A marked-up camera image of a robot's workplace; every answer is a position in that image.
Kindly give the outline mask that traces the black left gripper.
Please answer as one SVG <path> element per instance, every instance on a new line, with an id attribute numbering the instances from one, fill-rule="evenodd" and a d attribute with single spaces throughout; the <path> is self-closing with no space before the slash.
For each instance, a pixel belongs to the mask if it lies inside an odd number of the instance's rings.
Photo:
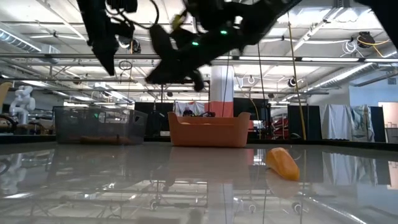
<path id="1" fill-rule="evenodd" d="M 88 21 L 88 45 L 92 48 L 107 46 L 105 51 L 94 51 L 94 55 L 109 75 L 114 75 L 114 56 L 119 50 L 116 36 L 132 40 L 135 31 L 134 24 L 114 23 L 111 21 Z"/>

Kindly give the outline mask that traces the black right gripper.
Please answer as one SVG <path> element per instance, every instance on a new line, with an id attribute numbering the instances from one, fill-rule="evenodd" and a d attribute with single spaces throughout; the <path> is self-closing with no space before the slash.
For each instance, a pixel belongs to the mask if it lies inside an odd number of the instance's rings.
<path id="1" fill-rule="evenodd" d="M 240 30 L 232 26 L 209 31 L 189 40 L 179 49 L 173 48 L 169 34 L 159 25 L 150 28 L 150 36 L 152 48 L 160 57 L 160 62 L 145 78 L 149 84 L 181 83 L 189 74 L 210 64 L 215 58 L 246 46 Z"/>

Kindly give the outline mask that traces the long orange toy pepper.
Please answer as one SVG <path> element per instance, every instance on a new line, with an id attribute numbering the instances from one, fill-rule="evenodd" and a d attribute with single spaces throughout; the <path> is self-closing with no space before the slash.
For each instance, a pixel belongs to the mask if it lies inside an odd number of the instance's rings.
<path id="1" fill-rule="evenodd" d="M 283 147 L 276 147 L 266 153 L 266 166 L 291 181 L 300 180 L 300 169 L 289 152 Z"/>

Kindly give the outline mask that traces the black metal table frame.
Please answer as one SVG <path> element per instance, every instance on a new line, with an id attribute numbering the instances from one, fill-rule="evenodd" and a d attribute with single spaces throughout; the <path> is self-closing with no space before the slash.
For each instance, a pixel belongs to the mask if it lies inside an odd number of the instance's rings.
<path id="1" fill-rule="evenodd" d="M 37 142 L 54 142 L 55 135 L 0 135 L 0 144 L 22 144 Z M 272 140 L 272 139 L 248 139 L 247 144 L 296 144 L 296 145 L 319 145 L 319 146 L 337 146 L 353 147 L 362 149 L 372 149 L 379 151 L 398 152 L 398 144 L 384 142 L 354 142 L 338 140 Z"/>

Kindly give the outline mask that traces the black partition panel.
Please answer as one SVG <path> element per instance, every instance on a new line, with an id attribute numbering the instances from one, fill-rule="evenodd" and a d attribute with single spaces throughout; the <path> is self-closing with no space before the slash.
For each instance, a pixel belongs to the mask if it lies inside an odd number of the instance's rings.
<path id="1" fill-rule="evenodd" d="M 135 102 L 134 109 L 146 113 L 145 137 L 163 136 L 162 131 L 170 131 L 168 112 L 172 112 L 172 103 Z"/>
<path id="2" fill-rule="evenodd" d="M 371 122 L 376 142 L 386 143 L 384 113 L 382 107 L 371 106 Z"/>
<path id="3" fill-rule="evenodd" d="M 305 129 L 306 140 L 322 140 L 322 128 L 320 121 L 319 106 L 288 106 L 288 129 L 291 139 L 302 139 L 303 128 Z"/>

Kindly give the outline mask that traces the tan curved panel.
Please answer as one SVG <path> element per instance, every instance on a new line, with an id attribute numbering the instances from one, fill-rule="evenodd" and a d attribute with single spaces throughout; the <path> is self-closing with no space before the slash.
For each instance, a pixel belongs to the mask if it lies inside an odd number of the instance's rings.
<path id="1" fill-rule="evenodd" d="M 4 100 L 11 86 L 12 86 L 11 82 L 2 82 L 0 84 L 0 106 L 4 104 Z"/>

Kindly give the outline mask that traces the red fabric item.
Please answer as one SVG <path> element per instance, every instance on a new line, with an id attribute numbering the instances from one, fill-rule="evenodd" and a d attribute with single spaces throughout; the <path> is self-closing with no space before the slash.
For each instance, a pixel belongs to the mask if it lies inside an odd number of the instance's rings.
<path id="1" fill-rule="evenodd" d="M 289 119 L 286 114 L 272 118 L 272 139 L 285 140 L 289 138 Z"/>

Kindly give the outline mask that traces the white and orange pillar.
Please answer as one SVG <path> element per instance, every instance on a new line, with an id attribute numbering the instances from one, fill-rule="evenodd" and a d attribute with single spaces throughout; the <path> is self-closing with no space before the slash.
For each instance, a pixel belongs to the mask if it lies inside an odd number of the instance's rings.
<path id="1" fill-rule="evenodd" d="M 211 67 L 209 109 L 216 117 L 233 117 L 234 70 L 232 66 Z"/>

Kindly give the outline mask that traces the clear plastic bin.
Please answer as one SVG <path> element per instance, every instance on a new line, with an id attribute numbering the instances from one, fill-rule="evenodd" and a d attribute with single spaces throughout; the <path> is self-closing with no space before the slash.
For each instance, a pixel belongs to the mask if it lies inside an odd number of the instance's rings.
<path id="1" fill-rule="evenodd" d="M 56 140 L 60 144 L 136 145 L 144 141 L 147 114 L 99 107 L 54 107 Z"/>

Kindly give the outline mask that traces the white hanging cloth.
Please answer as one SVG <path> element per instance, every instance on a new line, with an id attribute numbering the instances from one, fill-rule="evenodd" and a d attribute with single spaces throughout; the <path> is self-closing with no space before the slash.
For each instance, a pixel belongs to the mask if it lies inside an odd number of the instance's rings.
<path id="1" fill-rule="evenodd" d="M 320 106 L 322 139 L 352 140 L 351 112 L 346 105 Z"/>

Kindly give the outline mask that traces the black rig frame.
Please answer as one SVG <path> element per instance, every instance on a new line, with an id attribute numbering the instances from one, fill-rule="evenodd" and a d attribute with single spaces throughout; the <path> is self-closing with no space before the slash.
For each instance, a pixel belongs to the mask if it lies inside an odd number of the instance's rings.
<path id="1" fill-rule="evenodd" d="M 205 90 L 205 84 L 209 83 L 207 80 L 203 80 L 202 75 L 198 72 L 195 71 L 194 73 L 189 74 L 188 78 L 184 78 L 181 83 L 168 83 L 168 84 L 161 84 L 161 85 L 174 85 L 174 84 L 179 84 L 179 85 L 184 85 L 184 84 L 193 84 L 193 90 L 197 93 L 201 92 L 202 90 Z M 209 109 L 206 108 L 209 103 L 204 103 L 205 104 L 205 112 L 201 115 L 198 116 L 187 116 L 187 117 L 204 117 L 204 116 L 214 116 L 215 114 L 213 112 L 209 112 Z"/>

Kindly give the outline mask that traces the small yellow tag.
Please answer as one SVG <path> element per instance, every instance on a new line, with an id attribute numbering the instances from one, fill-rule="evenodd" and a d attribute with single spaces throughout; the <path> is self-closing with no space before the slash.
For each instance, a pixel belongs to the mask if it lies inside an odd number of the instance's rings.
<path id="1" fill-rule="evenodd" d="M 176 14 L 171 22 L 173 30 L 178 29 L 184 22 L 186 17 L 183 14 Z"/>

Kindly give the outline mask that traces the white printed banner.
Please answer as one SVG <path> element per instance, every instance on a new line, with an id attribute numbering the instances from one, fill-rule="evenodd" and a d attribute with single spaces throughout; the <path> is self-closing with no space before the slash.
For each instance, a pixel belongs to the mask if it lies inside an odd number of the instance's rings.
<path id="1" fill-rule="evenodd" d="M 201 115 L 205 112 L 205 104 L 197 101 L 176 101 L 174 103 L 174 113 L 177 116 L 183 116 L 185 108 L 190 108 L 194 112 L 194 116 Z"/>

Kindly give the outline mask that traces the patterned hanging cloth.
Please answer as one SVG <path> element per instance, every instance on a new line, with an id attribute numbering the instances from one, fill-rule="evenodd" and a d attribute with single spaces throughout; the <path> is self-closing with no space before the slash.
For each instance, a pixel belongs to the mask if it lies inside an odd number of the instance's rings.
<path id="1" fill-rule="evenodd" d="M 351 134 L 353 141 L 374 142 L 374 129 L 371 121 L 371 108 L 368 105 L 352 106 Z"/>

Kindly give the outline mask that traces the orange plastic basket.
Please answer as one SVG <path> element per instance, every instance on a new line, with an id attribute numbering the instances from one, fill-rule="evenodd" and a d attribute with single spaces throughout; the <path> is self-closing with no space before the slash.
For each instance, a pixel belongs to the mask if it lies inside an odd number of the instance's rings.
<path id="1" fill-rule="evenodd" d="M 191 117 L 168 113 L 170 140 L 183 147 L 245 147 L 250 114 L 237 117 Z"/>

